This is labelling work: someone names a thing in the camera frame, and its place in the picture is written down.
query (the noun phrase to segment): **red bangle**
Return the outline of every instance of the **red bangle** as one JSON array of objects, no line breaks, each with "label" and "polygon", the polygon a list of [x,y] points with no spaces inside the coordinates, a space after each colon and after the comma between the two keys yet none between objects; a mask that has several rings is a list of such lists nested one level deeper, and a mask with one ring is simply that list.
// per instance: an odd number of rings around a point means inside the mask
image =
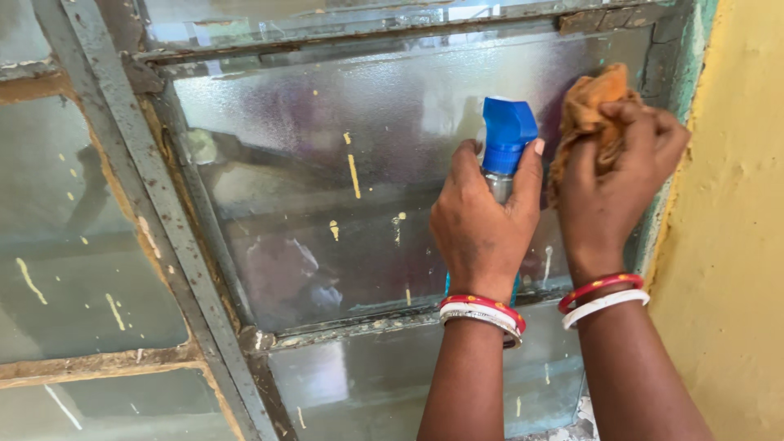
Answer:
[{"label": "red bangle", "polygon": [[517,324],[517,328],[520,330],[520,333],[525,332],[525,320],[523,320],[523,316],[520,315],[519,312],[513,310],[509,306],[505,305],[500,301],[494,301],[492,299],[488,299],[487,297],[482,296],[474,296],[474,295],[455,295],[455,296],[448,296],[444,300],[441,301],[441,304],[438,306],[439,308],[443,308],[447,303],[475,303],[481,304],[484,306],[488,306],[493,309],[497,309],[498,311],[503,312],[504,314],[511,317],[514,322]]},{"label": "red bangle", "polygon": [[618,274],[618,275],[610,275],[603,279],[599,279],[596,282],[589,283],[587,285],[581,286],[578,289],[572,291],[571,293],[567,294],[566,297],[562,298],[560,302],[558,302],[558,311],[561,314],[568,314],[571,311],[574,311],[574,308],[570,308],[569,305],[579,299],[580,297],[598,290],[599,288],[604,288],[605,286],[615,285],[616,283],[628,283],[631,282],[634,285],[635,290],[639,290],[644,285],[644,281],[642,277],[636,274]]}]

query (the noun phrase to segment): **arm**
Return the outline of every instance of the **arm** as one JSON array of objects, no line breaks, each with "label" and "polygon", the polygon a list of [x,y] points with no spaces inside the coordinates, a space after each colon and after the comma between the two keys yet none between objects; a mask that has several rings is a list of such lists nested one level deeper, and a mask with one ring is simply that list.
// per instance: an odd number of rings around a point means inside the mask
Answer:
[{"label": "arm", "polygon": [[[601,110],[626,127],[626,150],[601,179],[592,140],[577,144],[567,165],[559,214],[574,286],[624,272],[623,244],[690,137],[664,111],[620,103]],[[609,286],[579,302],[625,289]],[[595,312],[578,328],[602,441],[713,439],[641,302]]]},{"label": "arm", "polygon": [[[509,304],[514,276],[536,224],[542,150],[526,148],[505,206],[490,194],[477,164],[477,145],[452,156],[430,230],[449,270],[449,293],[472,293]],[[418,441],[503,440],[503,332],[472,319],[447,322]]]}]

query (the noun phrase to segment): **glass pane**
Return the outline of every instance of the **glass pane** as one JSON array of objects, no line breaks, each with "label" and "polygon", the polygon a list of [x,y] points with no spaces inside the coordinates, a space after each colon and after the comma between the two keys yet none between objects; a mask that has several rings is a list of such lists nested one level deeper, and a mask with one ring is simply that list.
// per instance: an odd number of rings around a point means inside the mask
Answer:
[{"label": "glass pane", "polygon": [[49,52],[49,43],[38,26],[30,0],[2,0],[0,66],[44,60]]},{"label": "glass pane", "polygon": [[421,0],[157,0],[143,2],[140,13],[150,49],[177,49],[396,30],[602,3],[607,1],[463,0],[444,7]]},{"label": "glass pane", "polygon": [[76,105],[2,106],[0,133],[0,363],[184,342]]},{"label": "glass pane", "polygon": [[0,439],[236,441],[200,370],[0,389]]},{"label": "glass pane", "polygon": [[[577,334],[563,330],[555,304],[518,310],[528,329],[521,348],[504,352],[508,439],[572,423],[583,382]],[[442,335],[433,325],[273,352],[299,439],[415,439]]]},{"label": "glass pane", "polygon": [[[446,270],[429,208],[483,97],[528,100],[551,156],[564,91],[616,61],[639,78],[651,37],[532,26],[177,68],[213,73],[174,81],[180,139],[262,330],[433,303]],[[551,210],[521,274],[524,293],[570,283]]]}]

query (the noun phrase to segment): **metal window frame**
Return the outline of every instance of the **metal window frame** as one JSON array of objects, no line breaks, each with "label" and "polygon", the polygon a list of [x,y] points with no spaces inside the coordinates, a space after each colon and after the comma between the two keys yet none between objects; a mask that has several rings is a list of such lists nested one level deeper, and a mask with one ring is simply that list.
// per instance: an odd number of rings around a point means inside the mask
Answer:
[{"label": "metal window frame", "polygon": [[[437,322],[432,315],[434,307],[426,305],[300,326],[276,334],[256,332],[253,326],[247,326],[240,332],[238,322],[250,323],[251,320],[247,304],[242,304],[245,296],[241,284],[233,263],[228,259],[225,242],[201,179],[195,168],[182,160],[185,157],[183,140],[172,140],[168,129],[161,127],[157,121],[156,113],[171,124],[175,133],[182,133],[177,125],[177,121],[182,121],[182,115],[171,108],[167,112],[163,104],[166,100],[175,100],[176,95],[156,83],[155,78],[150,76],[151,72],[154,75],[151,67],[228,56],[288,52],[309,46],[331,46],[356,38],[448,35],[527,20],[560,20],[561,30],[568,27],[569,31],[599,31],[602,25],[607,26],[607,22],[612,24],[612,20],[608,19],[611,13],[614,16],[629,13],[628,10],[617,13],[621,9],[662,7],[649,0],[615,0],[601,6],[581,8],[574,5],[552,9],[552,2],[548,2],[510,7],[503,17],[461,20],[427,27],[185,50],[138,52],[130,48],[130,53],[120,51],[118,56],[117,41],[112,41],[112,31],[116,31],[116,27],[138,26],[133,23],[138,21],[138,16],[134,19],[129,14],[125,24],[113,19],[108,27],[107,17],[101,14],[101,8],[105,8],[104,0],[33,0],[33,3],[42,30],[56,55],[41,62],[4,66],[0,70],[0,104],[60,93],[63,84],[68,87],[71,80],[74,101],[78,100],[125,197],[132,201],[134,215],[144,217],[150,226],[151,237],[162,252],[157,264],[162,268],[168,265],[176,268],[174,274],[165,272],[166,278],[183,311],[191,339],[176,348],[7,363],[0,365],[0,388],[147,374],[182,367],[199,368],[212,379],[211,385],[215,383],[213,387],[224,413],[237,423],[238,436],[247,440],[296,439],[267,367],[266,357],[270,351],[366,333],[390,332],[403,327],[433,325]],[[650,86],[649,92],[658,91],[649,93],[648,101],[669,108],[682,122],[688,119],[688,109],[702,70],[705,47],[697,42],[707,40],[716,4],[717,0],[677,0],[674,5],[672,2],[664,5],[675,8],[670,10],[675,13],[653,19],[657,23],[646,63],[644,93],[647,86]],[[139,7],[138,2],[131,7]],[[599,21],[596,19],[598,14],[601,15]],[[147,77],[140,79],[132,72],[134,69]],[[666,78],[667,75],[670,75],[671,81]],[[8,87],[3,91],[4,86],[27,82],[36,82],[41,92],[16,97],[8,93]],[[153,99],[134,95],[144,92],[157,95]],[[179,182],[178,173],[182,173],[184,184]],[[637,242],[627,248],[627,261],[642,274],[647,274],[652,266],[669,185],[668,181],[638,227]],[[212,255],[220,264],[219,268],[216,268]],[[537,300],[547,301],[558,294],[544,293]],[[368,326],[368,323],[381,323],[381,326]]]}]

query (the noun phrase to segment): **blue spray nozzle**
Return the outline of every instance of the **blue spray nozzle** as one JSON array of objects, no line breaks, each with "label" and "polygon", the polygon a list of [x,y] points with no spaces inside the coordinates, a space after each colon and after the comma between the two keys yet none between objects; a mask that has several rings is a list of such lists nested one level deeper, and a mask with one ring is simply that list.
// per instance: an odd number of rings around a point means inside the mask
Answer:
[{"label": "blue spray nozzle", "polygon": [[539,136],[531,108],[525,101],[485,98],[482,116],[487,126],[482,167],[495,173],[513,174],[525,145]]}]

